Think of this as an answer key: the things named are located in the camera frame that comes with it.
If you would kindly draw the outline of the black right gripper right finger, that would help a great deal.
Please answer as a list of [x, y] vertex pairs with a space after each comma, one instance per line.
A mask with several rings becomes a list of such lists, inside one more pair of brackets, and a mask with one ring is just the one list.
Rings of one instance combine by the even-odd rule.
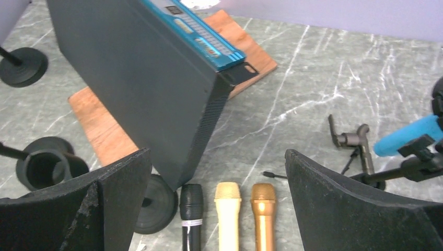
[[442, 250], [442, 204], [395, 195], [300, 152], [285, 168], [305, 250]]

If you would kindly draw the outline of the gold microphone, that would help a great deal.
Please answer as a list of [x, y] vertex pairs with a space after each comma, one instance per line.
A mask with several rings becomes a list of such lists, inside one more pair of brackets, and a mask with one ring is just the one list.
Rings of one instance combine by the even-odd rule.
[[255, 250], [275, 251], [275, 188], [269, 183], [252, 186], [251, 207], [255, 221]]

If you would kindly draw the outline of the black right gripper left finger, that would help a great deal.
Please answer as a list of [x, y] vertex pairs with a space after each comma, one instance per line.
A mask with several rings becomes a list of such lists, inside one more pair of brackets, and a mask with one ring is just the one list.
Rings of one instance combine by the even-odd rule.
[[1, 250], [128, 250], [151, 175], [150, 150], [64, 183], [1, 199]]

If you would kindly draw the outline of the black desk stand with clip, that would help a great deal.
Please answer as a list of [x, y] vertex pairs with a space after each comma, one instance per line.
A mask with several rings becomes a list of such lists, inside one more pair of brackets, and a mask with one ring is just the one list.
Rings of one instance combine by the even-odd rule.
[[17, 207], [32, 220], [59, 223], [96, 208], [96, 219], [107, 233], [128, 227], [153, 234], [164, 229], [178, 209], [177, 193], [150, 172], [147, 151], [90, 171], [67, 140], [47, 136], [23, 150], [1, 145], [1, 156], [17, 161], [16, 175], [29, 190], [18, 199], [1, 200], [4, 214]]

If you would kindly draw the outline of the cream beige microphone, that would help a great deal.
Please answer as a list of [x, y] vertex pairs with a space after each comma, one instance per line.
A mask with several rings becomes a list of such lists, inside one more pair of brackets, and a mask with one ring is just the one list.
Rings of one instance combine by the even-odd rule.
[[218, 243], [221, 251], [239, 250], [240, 189], [236, 182], [220, 182], [214, 202], [218, 216]]

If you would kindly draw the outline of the black microphone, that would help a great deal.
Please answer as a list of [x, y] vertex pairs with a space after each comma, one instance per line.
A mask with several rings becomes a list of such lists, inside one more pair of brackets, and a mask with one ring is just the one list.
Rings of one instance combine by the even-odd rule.
[[182, 250], [201, 251], [201, 228], [204, 213], [202, 186], [199, 184], [183, 185], [179, 208], [182, 228]]

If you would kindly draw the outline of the blue microphone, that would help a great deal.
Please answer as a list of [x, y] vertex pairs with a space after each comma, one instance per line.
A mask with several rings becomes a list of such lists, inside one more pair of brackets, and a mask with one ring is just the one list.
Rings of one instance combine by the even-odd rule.
[[442, 117], [429, 115], [384, 136], [374, 144], [374, 153], [380, 157], [395, 156], [403, 145], [424, 134], [435, 142], [442, 140]]

